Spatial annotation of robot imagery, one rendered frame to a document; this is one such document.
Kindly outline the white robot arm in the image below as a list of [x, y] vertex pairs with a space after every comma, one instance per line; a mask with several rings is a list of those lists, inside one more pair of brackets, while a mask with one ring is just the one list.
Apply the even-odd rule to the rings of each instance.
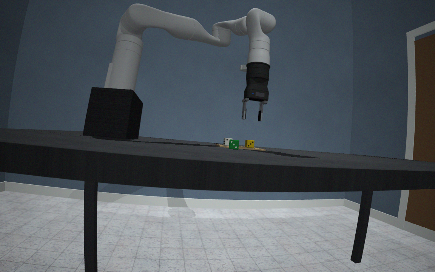
[[[108, 67], [104, 88], [122, 88], [135, 91], [140, 58], [143, 52], [143, 32], [147, 28], [164, 29], [178, 39], [203, 42], [218, 47], [231, 44], [231, 32], [249, 37], [249, 50], [266, 49], [270, 52], [270, 39], [265, 34], [276, 26], [272, 14], [258, 8], [246, 17], [222, 21], [212, 26], [212, 36], [193, 18], [161, 11], [136, 3], [128, 7], [121, 17], [116, 33], [113, 58]], [[230, 30], [231, 29], [231, 30]]]

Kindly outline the yellow die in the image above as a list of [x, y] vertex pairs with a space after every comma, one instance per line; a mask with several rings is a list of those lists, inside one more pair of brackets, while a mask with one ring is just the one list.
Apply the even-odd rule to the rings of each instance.
[[246, 140], [245, 147], [254, 148], [254, 143], [255, 143], [255, 141]]

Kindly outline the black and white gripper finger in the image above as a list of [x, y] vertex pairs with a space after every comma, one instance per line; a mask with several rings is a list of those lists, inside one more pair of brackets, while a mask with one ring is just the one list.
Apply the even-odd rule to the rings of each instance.
[[243, 111], [242, 111], [242, 119], [246, 119], [246, 102], [249, 101], [249, 98], [245, 98], [242, 100], [243, 103]]
[[262, 121], [262, 116], [263, 116], [263, 110], [264, 110], [264, 104], [267, 104], [268, 101], [264, 100], [262, 102], [260, 102], [260, 107], [259, 107], [259, 113], [258, 113], [258, 121], [261, 122]]

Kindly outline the white die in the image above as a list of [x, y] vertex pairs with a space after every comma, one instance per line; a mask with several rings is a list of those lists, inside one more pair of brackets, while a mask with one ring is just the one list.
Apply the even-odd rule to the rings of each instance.
[[229, 146], [229, 141], [230, 141], [230, 139], [232, 139], [232, 138], [224, 138], [224, 143], [223, 143], [223, 145], [224, 145], [224, 146]]

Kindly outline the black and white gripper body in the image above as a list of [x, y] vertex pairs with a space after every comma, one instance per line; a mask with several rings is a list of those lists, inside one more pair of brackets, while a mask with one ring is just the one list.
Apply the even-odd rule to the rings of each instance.
[[268, 100], [268, 81], [270, 69], [270, 52], [262, 48], [249, 50], [247, 64], [240, 66], [241, 72], [246, 73], [247, 86], [244, 99], [262, 102]]

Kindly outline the green die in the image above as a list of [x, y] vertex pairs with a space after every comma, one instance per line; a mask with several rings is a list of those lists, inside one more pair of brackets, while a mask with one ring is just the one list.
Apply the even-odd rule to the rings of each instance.
[[239, 141], [230, 139], [228, 148], [238, 150], [239, 149]]

